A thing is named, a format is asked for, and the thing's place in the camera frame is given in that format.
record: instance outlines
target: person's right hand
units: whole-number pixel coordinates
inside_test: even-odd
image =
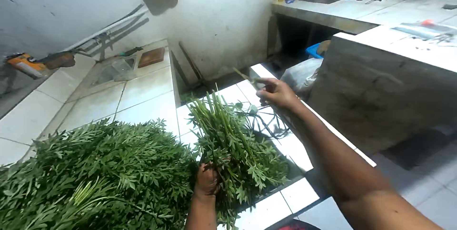
[[[262,104],[274,104],[280,108],[289,110],[302,104],[288,84],[281,80],[277,80],[276,78],[259,78],[257,82],[265,84],[256,93],[260,97]]]

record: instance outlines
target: hand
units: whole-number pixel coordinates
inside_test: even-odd
[[[292,110],[299,104],[301,105],[300,99],[285,82],[276,78],[259,78],[257,82],[265,84],[256,93],[260,97],[262,104],[274,104],[280,108],[289,110]]]
[[[219,174],[211,162],[208,164],[201,163],[198,168],[194,194],[199,198],[215,195],[219,191],[218,176]]]

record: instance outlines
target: white plastic bag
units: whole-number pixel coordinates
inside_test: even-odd
[[[317,78],[323,59],[310,58],[286,69],[281,80],[286,82],[302,99],[306,100]]]

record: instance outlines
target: leafy green vegetable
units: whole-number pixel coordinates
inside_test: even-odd
[[[0,169],[0,229],[182,229],[197,163],[164,122],[107,120]]]
[[[218,221],[228,228],[288,171],[268,142],[243,127],[257,108],[242,107],[214,93],[190,106],[203,130],[202,161],[212,161],[222,179]],[[107,121],[36,141],[36,158],[0,167],[0,230],[184,228],[198,153],[166,133],[163,121]]]
[[[191,121],[200,128],[196,149],[202,162],[212,162],[221,177],[220,192],[216,196],[218,221],[234,227],[240,208],[250,207],[267,186],[284,183],[288,166],[274,147],[263,140],[258,142],[252,131],[243,127],[247,113],[242,104],[222,104],[214,91],[206,100],[189,105]],[[250,107],[248,114],[257,113]]]

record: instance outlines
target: orange object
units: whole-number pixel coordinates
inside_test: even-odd
[[[33,59],[30,54],[19,54],[17,57],[10,58],[6,62],[34,79],[45,76],[48,72],[46,66],[43,63],[31,62],[30,59]]]

